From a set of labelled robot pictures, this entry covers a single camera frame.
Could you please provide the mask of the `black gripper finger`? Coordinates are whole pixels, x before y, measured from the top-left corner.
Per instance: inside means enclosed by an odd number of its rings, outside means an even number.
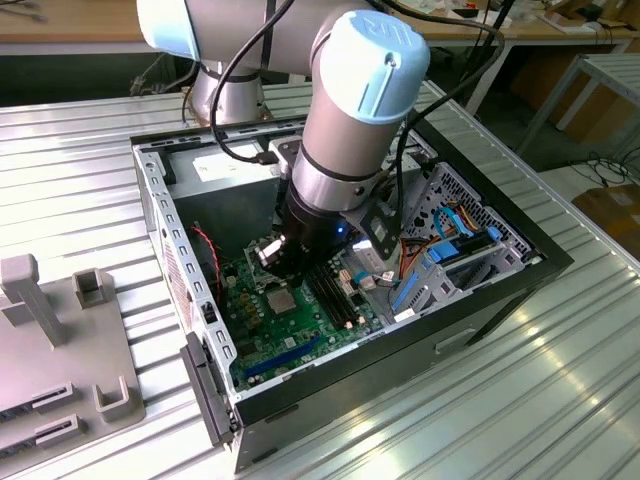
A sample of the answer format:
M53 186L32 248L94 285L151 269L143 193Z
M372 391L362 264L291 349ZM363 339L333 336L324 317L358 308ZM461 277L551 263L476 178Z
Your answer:
M255 253L265 272L286 281L292 287L300 286L300 249L295 241L277 237L258 245Z

